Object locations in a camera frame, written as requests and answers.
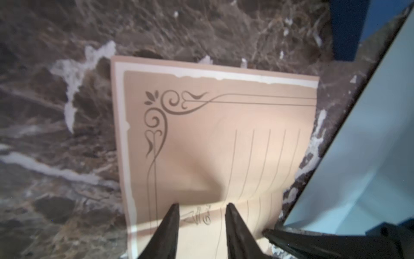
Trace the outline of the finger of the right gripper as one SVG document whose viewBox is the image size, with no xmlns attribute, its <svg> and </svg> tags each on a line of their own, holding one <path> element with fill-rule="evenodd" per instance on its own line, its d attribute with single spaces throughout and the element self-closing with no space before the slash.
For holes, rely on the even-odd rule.
<svg viewBox="0 0 414 259">
<path fill-rule="evenodd" d="M 271 244 L 298 259 L 412 259 L 414 224 L 382 223 L 356 235 L 303 235 L 267 229 Z"/>
</svg>

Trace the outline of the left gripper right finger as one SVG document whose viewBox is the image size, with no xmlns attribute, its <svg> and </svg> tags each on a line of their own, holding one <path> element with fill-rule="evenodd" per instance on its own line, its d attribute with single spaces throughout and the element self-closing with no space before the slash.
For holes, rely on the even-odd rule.
<svg viewBox="0 0 414 259">
<path fill-rule="evenodd" d="M 225 212 L 227 254 L 229 259 L 271 259 L 259 248 L 236 206 L 229 203 Z"/>
</svg>

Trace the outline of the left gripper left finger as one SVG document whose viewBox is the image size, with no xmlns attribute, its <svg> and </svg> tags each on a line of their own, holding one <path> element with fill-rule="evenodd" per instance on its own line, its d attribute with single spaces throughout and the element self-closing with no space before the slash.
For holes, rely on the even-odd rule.
<svg viewBox="0 0 414 259">
<path fill-rule="evenodd" d="M 180 206 L 173 204 L 138 259 L 175 259 L 180 227 Z"/>
</svg>

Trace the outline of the light blue envelope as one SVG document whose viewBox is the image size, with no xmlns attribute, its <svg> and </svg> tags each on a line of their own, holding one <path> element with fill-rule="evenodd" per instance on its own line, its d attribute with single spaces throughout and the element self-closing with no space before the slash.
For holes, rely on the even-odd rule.
<svg viewBox="0 0 414 259">
<path fill-rule="evenodd" d="M 414 16 L 351 109 L 284 225 L 363 234 L 414 214 Z"/>
</svg>

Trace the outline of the beige letter paper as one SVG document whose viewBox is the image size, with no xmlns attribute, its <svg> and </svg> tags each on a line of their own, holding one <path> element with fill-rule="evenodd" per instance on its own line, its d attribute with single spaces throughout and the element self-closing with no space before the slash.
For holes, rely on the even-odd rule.
<svg viewBox="0 0 414 259">
<path fill-rule="evenodd" d="M 128 256 L 180 205 L 179 259 L 227 257 L 236 206 L 265 254 L 313 132 L 319 78 L 114 56 L 112 96 Z"/>
</svg>

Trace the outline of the dark blue envelope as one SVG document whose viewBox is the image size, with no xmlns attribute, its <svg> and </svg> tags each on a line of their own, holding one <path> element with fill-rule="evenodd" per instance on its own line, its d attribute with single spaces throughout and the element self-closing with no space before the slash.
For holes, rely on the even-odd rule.
<svg viewBox="0 0 414 259">
<path fill-rule="evenodd" d="M 361 42 L 412 4 L 407 0 L 330 1 L 334 59 L 354 61 Z"/>
</svg>

